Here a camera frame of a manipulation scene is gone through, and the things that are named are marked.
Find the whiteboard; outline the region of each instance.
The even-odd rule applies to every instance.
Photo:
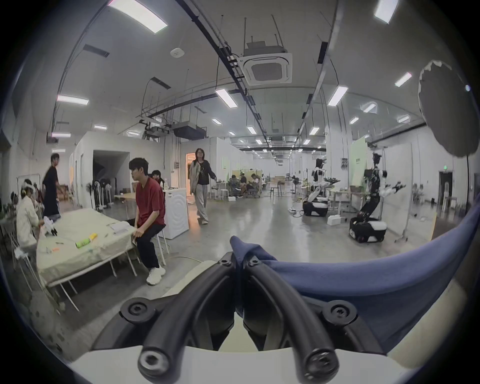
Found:
[[[382,220],[388,229],[401,235],[407,227],[413,180],[412,144],[394,145],[384,149],[383,161],[387,171],[386,183],[395,185],[398,181],[406,187],[384,198]]]

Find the black t-shirt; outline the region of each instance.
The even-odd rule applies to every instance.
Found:
[[[43,178],[42,184],[45,185],[45,200],[46,201],[57,201],[57,181],[59,180],[57,175],[57,169],[54,166],[51,166],[45,177]]]

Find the white box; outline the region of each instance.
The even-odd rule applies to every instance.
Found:
[[[342,216],[340,215],[331,215],[327,219],[328,225],[338,225],[342,222]]]

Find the ceiling duct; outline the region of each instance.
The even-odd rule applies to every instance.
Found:
[[[200,140],[207,137],[206,130],[193,124],[190,121],[183,121],[181,123],[173,124],[171,127],[173,133],[177,137],[188,140]]]

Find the black cable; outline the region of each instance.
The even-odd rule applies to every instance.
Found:
[[[147,85],[145,86],[145,92],[144,92],[144,97],[142,99],[142,109],[140,110],[140,116],[142,115],[142,113],[144,112],[144,101],[145,101],[145,94],[147,93],[147,87],[148,87],[148,83],[151,82],[152,79],[148,80],[147,81]]]

